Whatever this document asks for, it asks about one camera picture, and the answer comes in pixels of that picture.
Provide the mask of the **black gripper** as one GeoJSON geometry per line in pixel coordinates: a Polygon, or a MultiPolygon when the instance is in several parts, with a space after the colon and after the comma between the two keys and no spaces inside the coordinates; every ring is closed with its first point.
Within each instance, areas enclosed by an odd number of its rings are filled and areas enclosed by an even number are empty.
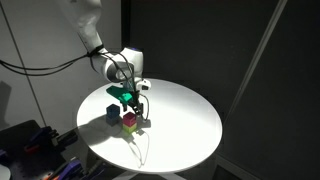
{"type": "Polygon", "coordinates": [[[144,104],[140,103],[136,96],[132,96],[130,93],[124,93],[122,95],[124,99],[123,111],[126,112],[128,110],[128,105],[131,108],[134,108],[134,112],[136,115],[141,116],[144,113],[144,104]]]}

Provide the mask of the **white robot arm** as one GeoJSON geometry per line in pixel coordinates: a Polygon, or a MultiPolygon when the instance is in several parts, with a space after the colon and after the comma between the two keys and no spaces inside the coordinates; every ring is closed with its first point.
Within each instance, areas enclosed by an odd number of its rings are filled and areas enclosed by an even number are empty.
{"type": "Polygon", "coordinates": [[[102,14],[101,0],[55,0],[65,17],[76,30],[90,57],[91,67],[108,82],[121,83],[117,90],[120,102],[130,106],[137,115],[143,114],[139,91],[148,90],[151,82],[144,80],[143,53],[124,48],[120,53],[108,51],[97,31],[102,14]]]}

